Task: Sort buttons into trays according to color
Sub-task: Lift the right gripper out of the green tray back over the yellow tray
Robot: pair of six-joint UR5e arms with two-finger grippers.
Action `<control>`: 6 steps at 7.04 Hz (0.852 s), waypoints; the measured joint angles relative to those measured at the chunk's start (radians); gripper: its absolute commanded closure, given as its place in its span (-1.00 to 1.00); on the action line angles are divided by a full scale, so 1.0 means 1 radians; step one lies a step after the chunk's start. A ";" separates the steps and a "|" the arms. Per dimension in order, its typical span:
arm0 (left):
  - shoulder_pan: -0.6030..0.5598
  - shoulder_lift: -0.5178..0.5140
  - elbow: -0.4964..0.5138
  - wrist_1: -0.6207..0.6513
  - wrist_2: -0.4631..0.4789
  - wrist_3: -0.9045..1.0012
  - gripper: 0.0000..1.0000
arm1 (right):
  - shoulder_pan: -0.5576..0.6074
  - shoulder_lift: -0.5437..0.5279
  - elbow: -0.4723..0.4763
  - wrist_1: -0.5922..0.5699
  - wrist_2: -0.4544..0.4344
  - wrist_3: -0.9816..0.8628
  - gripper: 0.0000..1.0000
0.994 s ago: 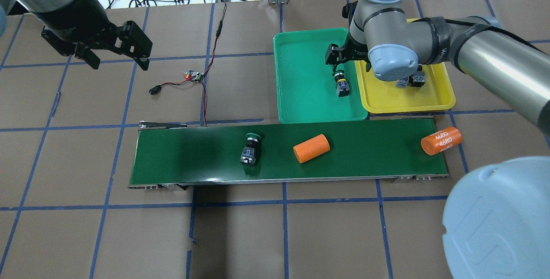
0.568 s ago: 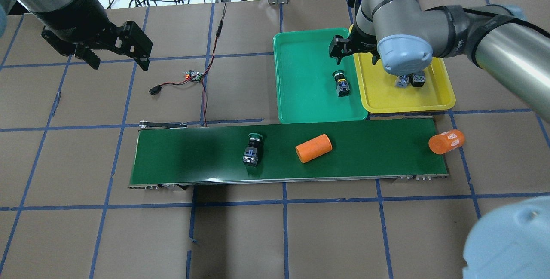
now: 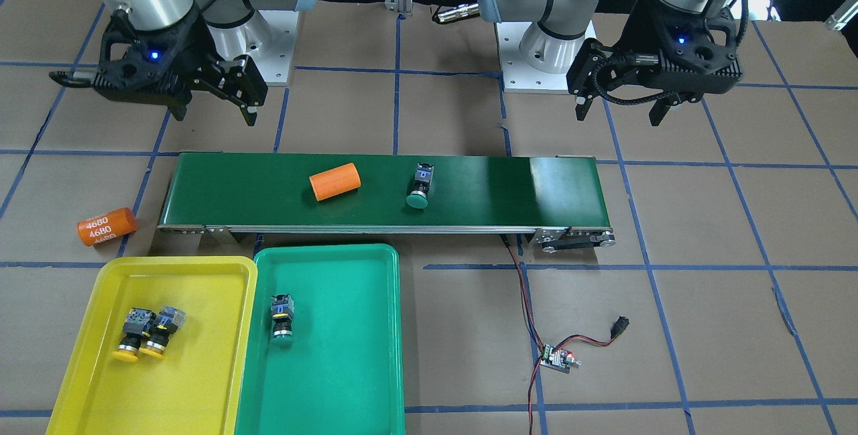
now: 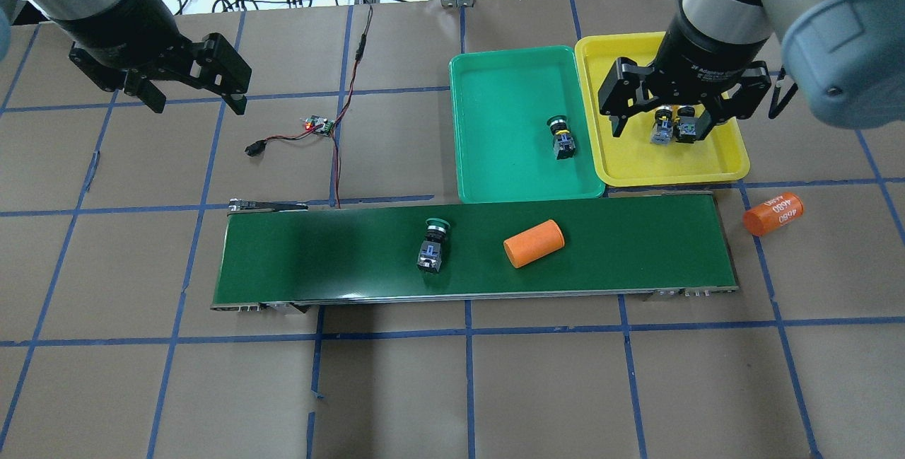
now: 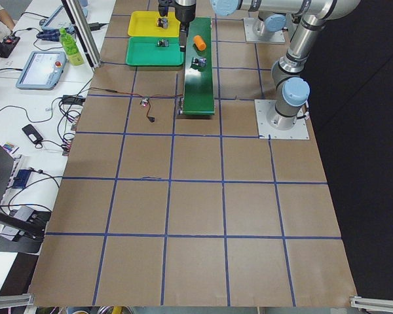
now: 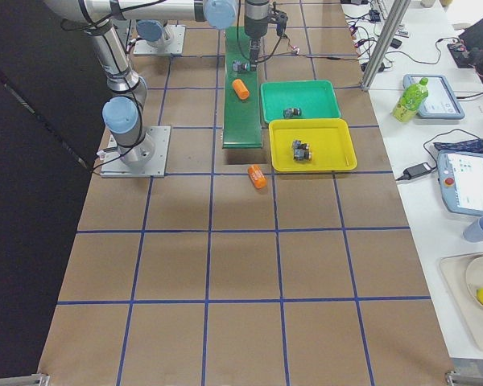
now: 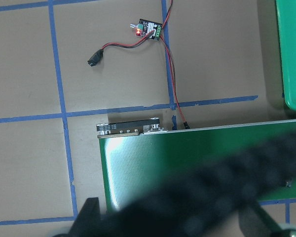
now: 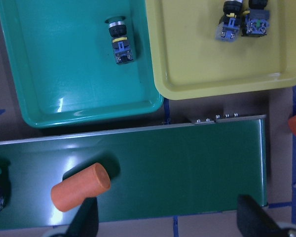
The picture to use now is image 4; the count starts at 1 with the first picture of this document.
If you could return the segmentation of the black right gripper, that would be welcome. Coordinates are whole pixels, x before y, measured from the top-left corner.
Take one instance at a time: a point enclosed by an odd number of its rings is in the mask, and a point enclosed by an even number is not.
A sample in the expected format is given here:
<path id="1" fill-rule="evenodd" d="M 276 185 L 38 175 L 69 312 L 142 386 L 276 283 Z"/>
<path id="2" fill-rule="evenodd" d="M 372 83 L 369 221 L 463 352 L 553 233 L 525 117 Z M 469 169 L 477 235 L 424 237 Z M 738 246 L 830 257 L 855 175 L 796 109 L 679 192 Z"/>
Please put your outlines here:
<path id="1" fill-rule="evenodd" d="M 703 105 L 697 117 L 697 141 L 731 118 L 750 117 L 771 85 L 767 66 L 757 55 L 765 40 L 734 44 L 713 39 L 675 17 L 651 63 L 640 66 L 617 57 L 598 89 L 598 111 L 619 138 L 629 118 L 663 105 Z"/>

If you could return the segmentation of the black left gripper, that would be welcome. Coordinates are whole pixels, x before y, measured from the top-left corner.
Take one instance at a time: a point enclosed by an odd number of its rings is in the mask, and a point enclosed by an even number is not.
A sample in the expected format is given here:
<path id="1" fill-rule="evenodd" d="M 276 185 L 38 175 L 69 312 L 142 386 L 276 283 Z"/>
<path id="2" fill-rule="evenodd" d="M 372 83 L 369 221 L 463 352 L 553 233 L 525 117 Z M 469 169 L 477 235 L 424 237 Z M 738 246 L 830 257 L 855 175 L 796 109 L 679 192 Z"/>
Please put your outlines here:
<path id="1" fill-rule="evenodd" d="M 103 65 L 77 43 L 72 44 L 69 59 L 102 91 L 123 91 L 156 114 L 167 105 L 167 97 L 154 84 L 156 81 L 177 81 L 209 91 L 219 95 L 236 115 L 246 112 L 252 69 L 220 33 L 209 33 L 198 42 L 181 37 L 149 62 L 128 69 Z"/>

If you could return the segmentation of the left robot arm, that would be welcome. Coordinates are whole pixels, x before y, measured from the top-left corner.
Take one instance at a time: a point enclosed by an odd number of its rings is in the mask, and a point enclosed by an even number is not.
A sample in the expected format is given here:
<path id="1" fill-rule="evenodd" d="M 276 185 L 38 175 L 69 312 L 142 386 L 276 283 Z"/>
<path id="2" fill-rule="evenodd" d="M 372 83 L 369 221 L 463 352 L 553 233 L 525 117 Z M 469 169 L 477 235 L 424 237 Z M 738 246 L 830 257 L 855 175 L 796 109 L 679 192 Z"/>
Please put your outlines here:
<path id="1" fill-rule="evenodd" d="M 2 0 L 2 53 L 18 0 Z M 99 89 L 123 91 L 161 113 L 159 81 L 209 91 L 245 114 L 251 66 L 223 34 L 187 39 L 162 0 L 32 0 L 72 39 L 69 57 Z"/>

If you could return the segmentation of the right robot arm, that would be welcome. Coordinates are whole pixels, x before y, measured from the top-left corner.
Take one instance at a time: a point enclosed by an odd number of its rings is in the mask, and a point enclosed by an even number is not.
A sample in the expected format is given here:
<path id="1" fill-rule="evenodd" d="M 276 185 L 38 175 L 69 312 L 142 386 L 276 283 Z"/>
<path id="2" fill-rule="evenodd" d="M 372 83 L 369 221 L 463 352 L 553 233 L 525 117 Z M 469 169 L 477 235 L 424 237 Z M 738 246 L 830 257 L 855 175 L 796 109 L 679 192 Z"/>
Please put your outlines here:
<path id="1" fill-rule="evenodd" d="M 620 137 L 630 118 L 696 107 L 670 136 L 704 140 L 728 120 L 750 117 L 769 86 L 777 115 L 795 93 L 829 126 L 878 128 L 903 120 L 903 0 L 676 0 L 676 14 L 651 63 L 618 57 L 598 91 L 598 110 Z M 771 36 L 782 69 L 757 59 Z"/>

